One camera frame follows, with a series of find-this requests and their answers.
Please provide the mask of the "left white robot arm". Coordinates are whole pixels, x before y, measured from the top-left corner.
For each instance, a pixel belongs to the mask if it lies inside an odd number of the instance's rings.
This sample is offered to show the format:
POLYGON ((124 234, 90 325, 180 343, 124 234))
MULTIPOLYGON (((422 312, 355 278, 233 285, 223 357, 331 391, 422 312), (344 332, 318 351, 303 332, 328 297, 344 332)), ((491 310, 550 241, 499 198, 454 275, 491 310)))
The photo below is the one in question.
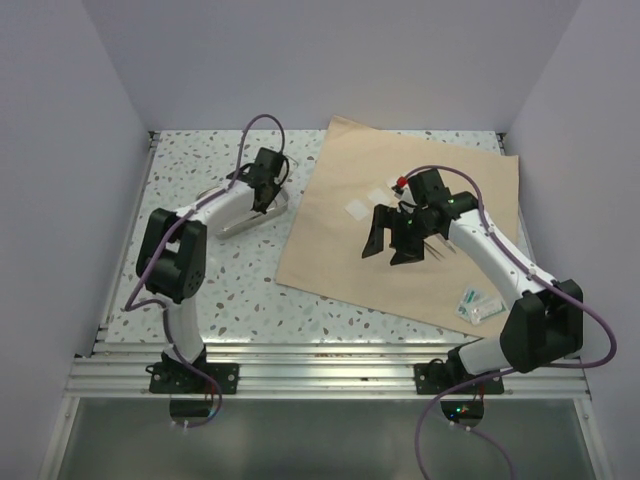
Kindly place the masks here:
POLYGON ((172 379, 185 392, 201 390, 208 379, 195 300, 206 277, 208 241, 228 239, 284 213, 290 171, 283 152, 262 147, 252 162, 227 175, 228 184, 186 206, 158 208, 149 216, 136 262, 139 284, 132 295, 146 289, 152 297, 142 304, 162 308, 162 361, 175 366, 172 379))

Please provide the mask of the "stainless steel tray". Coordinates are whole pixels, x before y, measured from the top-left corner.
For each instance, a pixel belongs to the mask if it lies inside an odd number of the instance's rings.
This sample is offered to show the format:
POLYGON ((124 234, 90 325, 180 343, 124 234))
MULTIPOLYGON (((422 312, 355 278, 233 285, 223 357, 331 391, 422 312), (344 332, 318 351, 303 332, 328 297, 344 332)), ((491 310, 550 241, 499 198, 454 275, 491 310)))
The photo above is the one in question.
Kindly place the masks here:
POLYGON ((285 156, 290 162, 290 172, 280 193, 268 207, 266 213, 258 213, 252 210, 254 192, 252 188, 239 179, 240 173, 231 191, 225 192, 227 183, 231 181, 234 175, 231 172, 228 175, 228 179, 200 192, 196 196, 193 204, 187 207, 187 210, 195 210, 192 219, 206 225, 209 236, 226 239, 285 213, 289 207, 290 200, 285 183, 291 180, 292 174, 299 166, 296 160, 290 156, 285 156))

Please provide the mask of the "white gauze pad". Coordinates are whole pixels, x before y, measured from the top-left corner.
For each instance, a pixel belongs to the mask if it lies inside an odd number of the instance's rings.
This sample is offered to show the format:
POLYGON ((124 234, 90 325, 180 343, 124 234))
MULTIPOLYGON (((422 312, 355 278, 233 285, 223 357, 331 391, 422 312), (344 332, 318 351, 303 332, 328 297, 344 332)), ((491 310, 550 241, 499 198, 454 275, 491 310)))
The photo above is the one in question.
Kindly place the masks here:
POLYGON ((368 194, 367 194, 367 198, 373 203, 373 204, 383 204, 383 205, 389 205, 392 203, 392 198, 383 190, 376 188, 374 190, 371 190, 368 194))
POLYGON ((352 200, 344 210, 356 221, 362 221, 371 215, 369 208, 360 200, 352 200))

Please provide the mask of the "steel tweezers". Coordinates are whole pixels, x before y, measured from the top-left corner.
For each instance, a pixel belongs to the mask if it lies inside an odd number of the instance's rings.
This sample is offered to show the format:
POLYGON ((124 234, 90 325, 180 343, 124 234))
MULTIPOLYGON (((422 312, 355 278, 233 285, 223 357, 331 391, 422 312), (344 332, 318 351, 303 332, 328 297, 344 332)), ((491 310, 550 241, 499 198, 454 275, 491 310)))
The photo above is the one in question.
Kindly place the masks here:
POLYGON ((432 246, 431 244, 428 243, 427 240, 423 241, 425 250, 434 258, 436 258, 438 261, 441 261, 443 259, 446 258, 446 256, 441 253, 439 250, 437 250, 434 246, 432 246))

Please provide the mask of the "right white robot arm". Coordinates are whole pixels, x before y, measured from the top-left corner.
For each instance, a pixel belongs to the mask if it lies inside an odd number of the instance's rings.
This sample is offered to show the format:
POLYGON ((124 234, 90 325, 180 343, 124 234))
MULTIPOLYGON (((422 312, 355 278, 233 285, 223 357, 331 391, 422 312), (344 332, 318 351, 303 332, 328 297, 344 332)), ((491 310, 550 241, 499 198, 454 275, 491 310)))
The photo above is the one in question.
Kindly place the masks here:
POLYGON ((450 350, 436 370, 457 392, 468 392, 481 375, 512 369, 528 373, 583 346, 583 292, 560 282, 524 256, 489 218, 477 184, 453 193, 439 166, 414 169, 399 178, 395 206, 378 204, 363 257, 393 249, 391 265, 416 263, 435 235, 462 250, 492 282, 508 310, 502 331, 450 350))

